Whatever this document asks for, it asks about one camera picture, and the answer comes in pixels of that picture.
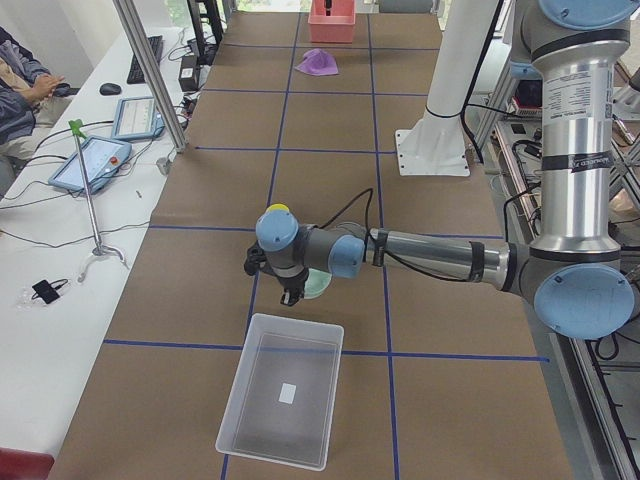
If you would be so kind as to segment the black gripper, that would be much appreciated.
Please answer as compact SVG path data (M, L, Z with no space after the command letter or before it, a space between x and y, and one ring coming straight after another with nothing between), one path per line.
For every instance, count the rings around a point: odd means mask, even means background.
M302 269L292 277L280 277L279 282L284 289L280 304L284 306L294 306L302 300L304 298L304 289L308 277L308 269Z

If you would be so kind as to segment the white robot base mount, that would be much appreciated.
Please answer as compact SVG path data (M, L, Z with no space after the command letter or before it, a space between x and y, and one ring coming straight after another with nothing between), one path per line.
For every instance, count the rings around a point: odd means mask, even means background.
M395 132L402 176L470 175L462 114L502 9L498 0L451 3L424 115Z

